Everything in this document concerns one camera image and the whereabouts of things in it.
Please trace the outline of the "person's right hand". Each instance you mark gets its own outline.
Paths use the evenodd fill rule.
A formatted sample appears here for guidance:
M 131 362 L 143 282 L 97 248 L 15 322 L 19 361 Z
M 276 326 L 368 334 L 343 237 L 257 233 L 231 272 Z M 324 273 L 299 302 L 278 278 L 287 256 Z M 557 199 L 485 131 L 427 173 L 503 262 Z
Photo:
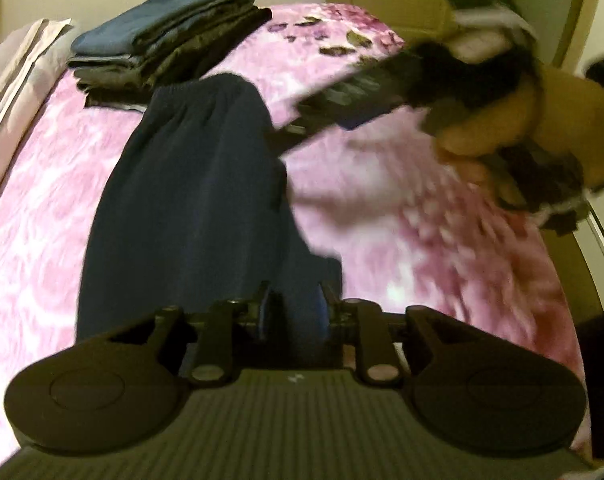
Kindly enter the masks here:
M 554 156 L 572 155 L 584 184 L 604 186 L 604 88 L 595 81 L 541 68 L 540 84 L 524 79 L 503 99 L 460 124 L 441 130 L 433 141 L 436 158 L 492 200 L 522 206 L 516 186 L 481 162 L 497 148 L 533 140 Z

